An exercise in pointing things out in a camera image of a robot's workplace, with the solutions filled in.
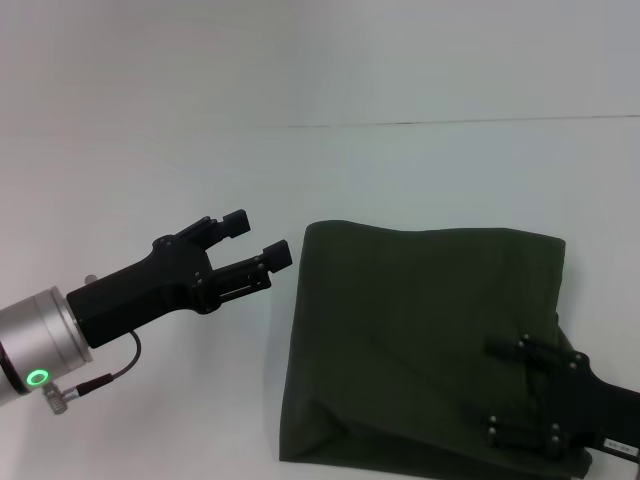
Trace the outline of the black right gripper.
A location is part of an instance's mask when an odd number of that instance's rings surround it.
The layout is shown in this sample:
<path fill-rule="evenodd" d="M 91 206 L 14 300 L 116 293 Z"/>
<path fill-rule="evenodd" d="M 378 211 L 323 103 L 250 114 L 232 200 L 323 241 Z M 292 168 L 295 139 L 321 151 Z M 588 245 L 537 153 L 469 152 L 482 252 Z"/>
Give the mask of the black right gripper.
<path fill-rule="evenodd" d="M 525 426 L 490 415 L 489 446 L 558 458 L 572 448 L 591 448 L 618 458 L 639 456 L 639 394 L 604 382 L 589 357 L 524 335 L 490 338 L 489 356 L 549 373 L 542 402 L 542 426 Z"/>

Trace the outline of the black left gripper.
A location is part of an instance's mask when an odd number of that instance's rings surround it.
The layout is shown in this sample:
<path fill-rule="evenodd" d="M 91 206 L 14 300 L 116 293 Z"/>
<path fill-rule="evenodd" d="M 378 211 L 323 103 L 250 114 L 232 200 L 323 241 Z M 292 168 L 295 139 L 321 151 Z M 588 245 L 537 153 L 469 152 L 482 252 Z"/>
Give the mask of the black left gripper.
<path fill-rule="evenodd" d="M 204 217 L 154 242 L 143 260 L 67 295 L 88 345 L 97 349 L 178 310 L 207 314 L 271 287 L 271 274 L 293 264 L 286 240 L 260 255 L 212 270 L 206 250 L 251 229 L 245 210 Z"/>

